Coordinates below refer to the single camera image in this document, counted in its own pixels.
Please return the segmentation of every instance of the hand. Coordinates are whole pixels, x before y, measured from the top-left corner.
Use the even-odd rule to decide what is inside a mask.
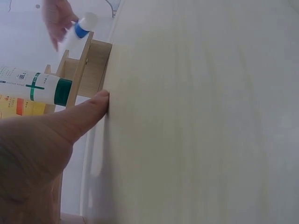
[[[0,120],[0,224],[1,218],[53,223],[51,183],[69,162],[73,144],[106,114],[108,102],[109,93],[101,91],[62,112]]]
[[[66,33],[65,29],[71,28],[71,22],[77,22],[78,17],[74,14],[67,0],[44,0],[43,20],[57,51],[58,42],[63,40]]]

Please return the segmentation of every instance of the white cabinet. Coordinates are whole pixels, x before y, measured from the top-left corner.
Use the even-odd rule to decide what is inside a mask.
[[[119,13],[109,115],[85,173],[88,223],[297,224],[289,2],[125,0]]]

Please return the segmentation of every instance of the wooden frame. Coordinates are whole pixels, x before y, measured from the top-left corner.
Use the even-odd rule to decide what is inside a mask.
[[[66,108],[75,105],[77,95],[90,98],[103,86],[112,44],[93,40],[93,34],[93,32],[89,34],[79,60],[69,58],[69,51],[66,50],[56,74],[51,72],[50,65],[47,65],[45,69],[44,73],[46,74],[73,81]],[[55,107],[55,105],[46,105],[44,114],[54,112]],[[52,186],[55,212],[57,214],[56,224],[85,224],[81,216],[61,214],[62,178],[63,174],[54,180]]]

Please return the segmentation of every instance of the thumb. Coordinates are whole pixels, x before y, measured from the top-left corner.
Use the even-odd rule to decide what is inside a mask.
[[[82,104],[43,117],[52,129],[73,144],[104,117],[108,104],[109,93],[103,90]]]

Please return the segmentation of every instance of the white wall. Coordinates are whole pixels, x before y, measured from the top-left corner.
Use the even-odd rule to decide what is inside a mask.
[[[104,0],[71,0],[74,11],[80,17],[85,11],[99,16],[94,39],[107,41],[112,27],[111,8]],[[52,72],[59,65],[59,58],[53,49],[47,30],[42,22],[41,10],[35,9],[40,0],[13,0],[10,13],[0,13],[0,64],[26,70],[43,72],[51,64]],[[70,51],[70,57],[79,58],[85,41]],[[78,97],[77,103],[86,98]],[[74,146],[71,161],[64,172],[62,190],[62,211],[79,214],[81,176],[86,136]]]

